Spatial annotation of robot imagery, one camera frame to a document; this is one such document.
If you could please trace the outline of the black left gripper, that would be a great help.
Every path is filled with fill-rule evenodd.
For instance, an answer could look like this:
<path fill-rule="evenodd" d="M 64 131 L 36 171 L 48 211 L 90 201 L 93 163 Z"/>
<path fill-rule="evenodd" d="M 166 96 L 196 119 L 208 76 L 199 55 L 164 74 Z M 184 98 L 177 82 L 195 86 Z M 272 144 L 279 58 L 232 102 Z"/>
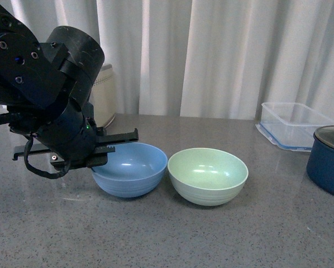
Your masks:
<path fill-rule="evenodd" d="M 84 105 L 67 95 L 58 102 L 40 109 L 10 108 L 15 121 L 9 123 L 11 132 L 23 135 L 27 142 L 13 150 L 13 161 L 22 157 L 25 166 L 33 170 L 29 157 L 50 153 L 56 156 L 50 164 L 56 170 L 92 168 L 105 165 L 108 154 L 115 151 L 113 145 L 139 140 L 137 128 L 132 132 L 107 135 L 94 120 L 94 107 Z"/>

